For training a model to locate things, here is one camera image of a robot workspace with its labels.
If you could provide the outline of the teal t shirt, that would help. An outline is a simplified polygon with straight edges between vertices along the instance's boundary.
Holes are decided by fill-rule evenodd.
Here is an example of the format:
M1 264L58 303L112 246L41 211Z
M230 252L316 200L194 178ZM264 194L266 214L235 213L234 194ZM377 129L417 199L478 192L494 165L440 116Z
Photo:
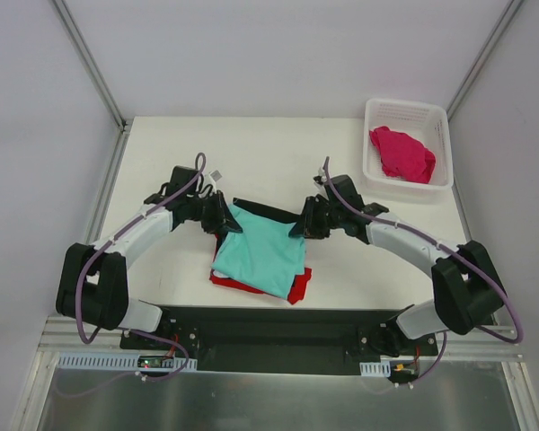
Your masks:
M305 239L289 235L292 223L256 215L236 204L229 211L242 230L226 235L211 268L286 300L295 278L305 273Z

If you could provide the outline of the red t shirt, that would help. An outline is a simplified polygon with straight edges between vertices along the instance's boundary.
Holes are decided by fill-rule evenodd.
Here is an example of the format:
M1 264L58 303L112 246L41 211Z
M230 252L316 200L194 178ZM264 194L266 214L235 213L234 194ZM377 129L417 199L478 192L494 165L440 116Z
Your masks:
M225 237L218 236L216 238L216 248L215 248L214 258L216 256L216 250L219 247L220 240L223 239L223 238L225 238ZM251 293L251 294L254 294L254 295L272 296L274 298L284 300L284 301L286 301L287 303L290 303L290 304L298 303L298 302L300 302L301 300L303 300L305 298L306 288L307 288L307 285L308 285L309 281L311 280L311 278L312 278L312 270L305 265L305 273L303 275L297 276L295 278L295 282L291 287L289 295L288 295L287 299L284 300L284 299L275 297L273 295L265 294L262 291L254 288L254 287L250 287L250 286L247 286L246 284L234 281L231 278L229 278L229 277L227 277L227 276L225 276L223 274L219 274L219 273L214 272L213 269L210 270L210 275L209 275L210 281L215 285L228 287L228 288L231 288L231 289L234 289L234 290L239 290L239 291Z

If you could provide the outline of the white plastic basket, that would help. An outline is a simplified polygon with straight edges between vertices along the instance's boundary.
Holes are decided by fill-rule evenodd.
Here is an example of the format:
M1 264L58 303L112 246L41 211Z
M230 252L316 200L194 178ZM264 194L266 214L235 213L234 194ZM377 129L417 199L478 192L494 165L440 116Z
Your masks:
M373 98L364 115L367 188L407 199L432 199L454 184L446 111L434 104Z

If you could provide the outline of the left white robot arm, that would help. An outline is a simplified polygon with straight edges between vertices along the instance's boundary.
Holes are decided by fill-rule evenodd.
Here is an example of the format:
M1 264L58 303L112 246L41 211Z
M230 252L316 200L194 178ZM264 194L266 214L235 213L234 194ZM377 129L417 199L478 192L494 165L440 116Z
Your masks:
M66 251L56 311L78 323L104 330L139 330L153 349L166 347L172 328L166 311L129 294L128 269L150 247L186 221L217 236L243 229L230 214L224 195L202 171L176 166L171 178L125 225L92 244L75 243Z

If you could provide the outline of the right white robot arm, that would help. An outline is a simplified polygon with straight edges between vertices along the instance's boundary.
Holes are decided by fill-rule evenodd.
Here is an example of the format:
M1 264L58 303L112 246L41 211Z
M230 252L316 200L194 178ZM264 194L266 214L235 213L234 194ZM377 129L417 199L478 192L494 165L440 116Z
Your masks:
M365 203L347 175L328 179L321 174L314 183L321 191L306 198L290 236L321 240L341 229L407 261L431 280L431 300L406 307L370 332L367 340L375 352L398 357L437 332L465 335L505 305L507 294L482 244L439 242L387 207Z

